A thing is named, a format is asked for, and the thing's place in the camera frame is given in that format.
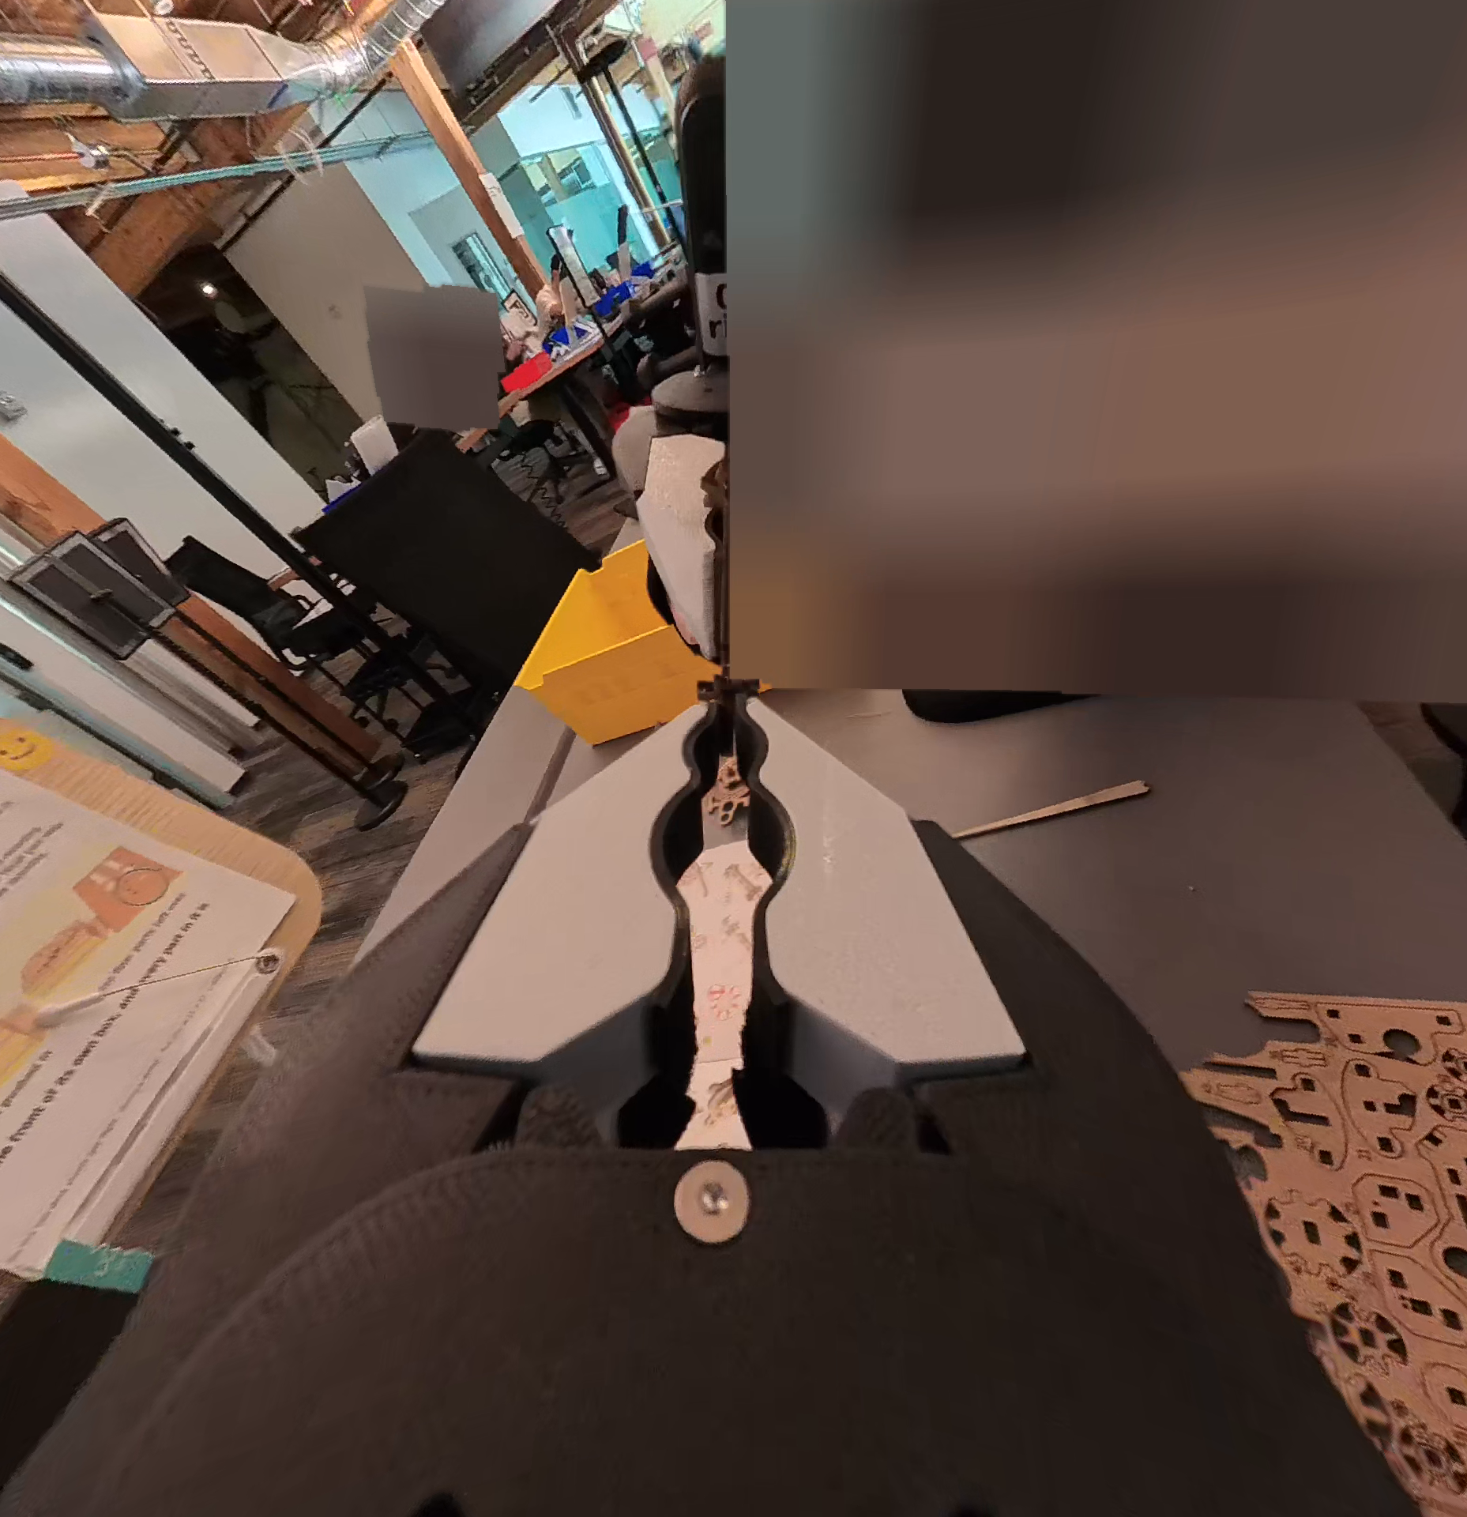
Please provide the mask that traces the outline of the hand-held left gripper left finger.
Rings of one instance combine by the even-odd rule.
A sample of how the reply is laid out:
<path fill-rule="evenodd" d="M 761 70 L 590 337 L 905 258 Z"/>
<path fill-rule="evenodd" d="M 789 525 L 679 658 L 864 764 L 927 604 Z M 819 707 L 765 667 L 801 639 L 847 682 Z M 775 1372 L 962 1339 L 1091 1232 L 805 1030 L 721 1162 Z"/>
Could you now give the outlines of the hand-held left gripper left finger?
<path fill-rule="evenodd" d="M 695 1110 L 686 874 L 721 757 L 693 703 L 527 824 L 412 1063 L 562 1087 L 608 1142 L 676 1147 Z"/>

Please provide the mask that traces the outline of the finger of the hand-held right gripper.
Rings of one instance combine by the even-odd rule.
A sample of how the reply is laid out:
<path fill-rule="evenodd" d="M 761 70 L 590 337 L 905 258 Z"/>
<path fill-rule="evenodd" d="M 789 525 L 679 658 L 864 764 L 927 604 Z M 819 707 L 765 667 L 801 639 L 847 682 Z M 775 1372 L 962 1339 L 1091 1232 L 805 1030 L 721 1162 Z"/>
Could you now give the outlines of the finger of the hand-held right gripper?
<path fill-rule="evenodd" d="M 704 658 L 721 665 L 719 543 L 707 525 L 712 513 L 705 480 L 725 461 L 712 438 L 653 438 L 646 485 L 637 497 L 648 557 L 667 597 L 667 616 Z"/>

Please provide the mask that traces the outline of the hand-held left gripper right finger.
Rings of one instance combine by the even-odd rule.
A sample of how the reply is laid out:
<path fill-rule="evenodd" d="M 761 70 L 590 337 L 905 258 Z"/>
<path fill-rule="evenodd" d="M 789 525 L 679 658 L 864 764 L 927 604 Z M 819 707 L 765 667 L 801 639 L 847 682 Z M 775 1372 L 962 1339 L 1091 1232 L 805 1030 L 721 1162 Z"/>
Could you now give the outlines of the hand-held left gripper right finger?
<path fill-rule="evenodd" d="M 868 1091 L 1020 1072 L 1025 1037 L 912 817 L 765 700 L 737 702 L 751 923 L 737 1110 L 819 1149 Z"/>

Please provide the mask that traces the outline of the laser-cut plywood parts sheet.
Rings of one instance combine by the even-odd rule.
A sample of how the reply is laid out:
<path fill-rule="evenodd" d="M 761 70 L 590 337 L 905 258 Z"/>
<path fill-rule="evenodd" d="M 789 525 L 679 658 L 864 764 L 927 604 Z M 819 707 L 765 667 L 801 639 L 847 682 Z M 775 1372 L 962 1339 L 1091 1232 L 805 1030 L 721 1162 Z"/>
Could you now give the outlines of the laser-cut plywood parts sheet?
<path fill-rule="evenodd" d="M 1467 1513 L 1467 1000 L 1252 993 L 1275 1025 L 1182 1073 L 1313 1355 L 1423 1513 Z"/>

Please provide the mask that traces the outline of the yellow plastic bin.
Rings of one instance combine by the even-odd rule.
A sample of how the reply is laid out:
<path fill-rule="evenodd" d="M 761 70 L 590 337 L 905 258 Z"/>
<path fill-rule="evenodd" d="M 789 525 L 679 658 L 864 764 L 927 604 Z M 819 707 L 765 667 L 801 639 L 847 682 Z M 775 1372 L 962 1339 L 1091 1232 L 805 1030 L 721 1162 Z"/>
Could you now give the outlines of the yellow plastic bin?
<path fill-rule="evenodd" d="M 515 675 L 594 747 L 672 721 L 716 674 L 651 602 L 650 567 L 637 541 L 576 572 Z"/>

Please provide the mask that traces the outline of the black pole stand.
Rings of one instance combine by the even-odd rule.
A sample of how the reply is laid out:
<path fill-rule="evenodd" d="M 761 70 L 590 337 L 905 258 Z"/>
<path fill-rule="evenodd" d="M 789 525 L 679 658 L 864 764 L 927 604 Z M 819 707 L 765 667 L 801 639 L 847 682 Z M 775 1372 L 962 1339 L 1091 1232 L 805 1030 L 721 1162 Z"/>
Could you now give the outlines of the black pole stand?
<path fill-rule="evenodd" d="M 234 520 L 271 550 L 292 558 L 293 543 L 279 534 L 234 487 L 206 464 L 190 443 L 173 433 L 94 356 L 75 342 L 47 316 L 19 284 L 0 269 L 0 304 L 16 316 L 78 379 L 106 400 L 155 448 L 178 466 Z M 271 730 L 286 737 L 293 747 L 314 759 L 325 771 L 349 787 L 360 799 L 356 829 L 368 831 L 389 820 L 407 796 L 400 780 L 398 757 L 367 757 L 340 730 L 328 724 L 316 707 L 306 682 L 276 661 L 258 642 L 244 641 L 220 616 L 204 614 L 180 602 L 162 623 L 183 661 L 234 693 Z"/>

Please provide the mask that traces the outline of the thin flat stick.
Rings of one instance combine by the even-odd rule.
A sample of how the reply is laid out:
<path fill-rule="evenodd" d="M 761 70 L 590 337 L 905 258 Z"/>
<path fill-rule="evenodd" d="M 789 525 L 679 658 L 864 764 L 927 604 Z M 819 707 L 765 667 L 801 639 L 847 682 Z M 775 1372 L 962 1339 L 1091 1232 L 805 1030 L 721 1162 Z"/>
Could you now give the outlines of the thin flat stick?
<path fill-rule="evenodd" d="M 1011 817 L 974 824 L 967 827 L 960 827 L 950 833 L 953 841 L 974 841 L 980 838 L 987 838 L 992 834 L 999 834 L 1004 831 L 1013 831 L 1025 826 L 1039 826 L 1048 820 L 1056 820 L 1062 817 L 1072 817 L 1093 808 L 1100 806 L 1116 806 L 1125 801 L 1133 801 L 1147 796 L 1153 791 L 1146 782 L 1126 782 L 1118 785 L 1102 787 L 1093 792 L 1084 792 L 1074 796 L 1070 799 L 1063 799 L 1048 806 L 1037 806 L 1034 810 L 1016 813 Z"/>

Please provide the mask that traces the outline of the black draped table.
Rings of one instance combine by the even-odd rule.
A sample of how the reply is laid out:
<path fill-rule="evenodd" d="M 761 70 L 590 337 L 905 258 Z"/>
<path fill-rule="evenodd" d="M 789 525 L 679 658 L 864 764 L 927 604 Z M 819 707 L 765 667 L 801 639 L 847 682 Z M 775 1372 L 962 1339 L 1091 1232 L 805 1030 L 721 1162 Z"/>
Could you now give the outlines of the black draped table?
<path fill-rule="evenodd" d="M 468 686 L 487 724 L 576 574 L 602 555 L 457 448 L 421 431 L 293 539 L 398 614 Z"/>

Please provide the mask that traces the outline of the wooden column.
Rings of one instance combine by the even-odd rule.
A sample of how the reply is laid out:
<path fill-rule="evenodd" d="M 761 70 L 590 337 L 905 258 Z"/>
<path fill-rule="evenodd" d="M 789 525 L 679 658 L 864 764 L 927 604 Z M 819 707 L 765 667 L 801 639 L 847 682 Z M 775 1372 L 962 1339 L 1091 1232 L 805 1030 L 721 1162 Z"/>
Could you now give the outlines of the wooden column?
<path fill-rule="evenodd" d="M 389 68 L 473 209 L 496 239 L 512 274 L 529 297 L 536 297 L 548 283 L 547 274 L 499 180 L 480 160 L 419 47 L 403 42 L 393 54 Z"/>

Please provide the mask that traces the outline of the black textured pad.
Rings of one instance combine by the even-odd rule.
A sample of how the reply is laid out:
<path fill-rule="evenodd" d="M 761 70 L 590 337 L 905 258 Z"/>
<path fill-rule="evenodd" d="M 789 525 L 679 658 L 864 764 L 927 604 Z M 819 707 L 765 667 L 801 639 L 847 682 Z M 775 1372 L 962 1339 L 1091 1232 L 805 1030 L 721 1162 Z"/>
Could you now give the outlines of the black textured pad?
<path fill-rule="evenodd" d="M 903 689 L 905 707 L 929 724 L 978 724 L 1030 710 L 1046 710 L 1091 700 L 1065 691 L 922 691 Z"/>

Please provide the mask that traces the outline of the black folding chair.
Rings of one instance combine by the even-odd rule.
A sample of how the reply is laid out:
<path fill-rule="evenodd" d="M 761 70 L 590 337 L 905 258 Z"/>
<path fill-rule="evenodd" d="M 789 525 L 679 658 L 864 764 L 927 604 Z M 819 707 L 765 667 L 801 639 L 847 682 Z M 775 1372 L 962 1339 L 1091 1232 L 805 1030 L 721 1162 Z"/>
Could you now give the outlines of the black folding chair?
<path fill-rule="evenodd" d="M 272 586 L 194 538 L 185 538 L 164 564 L 192 595 L 246 621 L 293 672 L 325 672 L 342 654 L 368 653 L 360 625 L 342 609 L 316 611 L 306 597 Z"/>

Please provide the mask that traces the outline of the black kit box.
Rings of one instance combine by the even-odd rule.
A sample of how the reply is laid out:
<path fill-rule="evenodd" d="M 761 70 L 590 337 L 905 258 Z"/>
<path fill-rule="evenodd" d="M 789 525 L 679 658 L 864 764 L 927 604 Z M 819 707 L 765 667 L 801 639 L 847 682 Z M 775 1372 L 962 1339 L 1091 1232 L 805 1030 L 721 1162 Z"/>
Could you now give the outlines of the black kit box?
<path fill-rule="evenodd" d="M 66 1239 L 33 1279 L 0 1267 L 0 1491 L 113 1344 L 152 1264 Z"/>

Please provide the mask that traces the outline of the silver ventilation duct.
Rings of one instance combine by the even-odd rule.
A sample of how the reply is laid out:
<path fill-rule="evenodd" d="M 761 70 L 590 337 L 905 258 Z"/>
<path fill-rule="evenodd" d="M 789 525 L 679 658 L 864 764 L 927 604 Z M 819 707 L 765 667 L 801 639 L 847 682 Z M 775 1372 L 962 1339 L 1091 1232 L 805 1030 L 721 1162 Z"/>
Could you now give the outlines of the silver ventilation duct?
<path fill-rule="evenodd" d="M 0 31 L 0 106 L 99 106 L 138 122 L 260 117 L 375 80 L 442 9 L 372 3 L 312 42 L 164 14 L 92 12 L 78 38 Z"/>

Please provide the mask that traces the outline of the black display frame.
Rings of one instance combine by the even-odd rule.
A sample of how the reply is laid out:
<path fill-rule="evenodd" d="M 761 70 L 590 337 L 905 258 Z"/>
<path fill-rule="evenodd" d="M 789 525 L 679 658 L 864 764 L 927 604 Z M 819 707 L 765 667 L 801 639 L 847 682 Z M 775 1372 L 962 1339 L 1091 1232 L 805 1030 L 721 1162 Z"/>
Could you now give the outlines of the black display frame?
<path fill-rule="evenodd" d="M 127 518 L 63 536 L 9 583 L 120 663 L 157 641 L 190 599 Z"/>

